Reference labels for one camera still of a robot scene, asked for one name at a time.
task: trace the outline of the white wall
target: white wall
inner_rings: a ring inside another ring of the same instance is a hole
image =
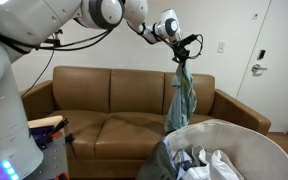
[[[255,45],[269,0],[149,0],[147,24],[160,19],[160,13],[173,8],[184,36],[201,33],[204,50],[198,59],[188,62],[193,73],[212,74],[216,87],[236,97]],[[103,31],[85,29],[74,21],[63,27],[62,43],[84,39]],[[224,53],[218,43],[226,42]],[[192,55],[197,43],[188,46]],[[19,90],[28,88],[43,70],[51,52],[33,51],[12,65]],[[100,44],[75,52],[55,52],[53,61],[39,82],[52,78],[58,65],[144,69],[174,72],[173,52],[163,43],[149,45],[130,30],[125,22]]]

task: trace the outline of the back cushion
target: back cushion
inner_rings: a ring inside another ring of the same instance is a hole
[[[167,114],[173,100],[175,87],[172,87],[174,73],[165,73],[165,99],[163,104],[163,114]],[[214,100],[215,79],[211,75],[192,74],[193,88],[197,98],[197,108],[195,114],[207,115]]]
[[[140,70],[112,70],[111,112],[161,114],[164,73]]]
[[[61,110],[109,112],[110,69],[55,67],[53,93]]]

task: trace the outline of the laundry basket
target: laundry basket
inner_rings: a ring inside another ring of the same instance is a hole
[[[267,137],[225,121],[210,120],[166,136],[172,156],[179,149],[189,154],[195,145],[207,152],[221,150],[246,180],[288,180],[288,156]]]

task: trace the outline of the seat cushion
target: seat cushion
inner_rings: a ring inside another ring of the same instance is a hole
[[[109,114],[96,142],[96,159],[144,160],[165,135],[162,115]]]
[[[92,111],[62,110],[55,111],[50,116],[61,115],[69,121],[68,131],[75,140],[73,149],[76,159],[94,159],[94,146],[103,127],[106,114]]]
[[[190,119],[189,125],[200,123],[206,120],[214,119],[212,116],[200,115],[200,114],[193,114],[192,118]]]

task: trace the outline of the white door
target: white door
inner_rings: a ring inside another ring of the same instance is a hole
[[[253,73],[256,64],[267,70]],[[288,0],[271,1],[237,99],[269,118],[270,131],[288,130]]]

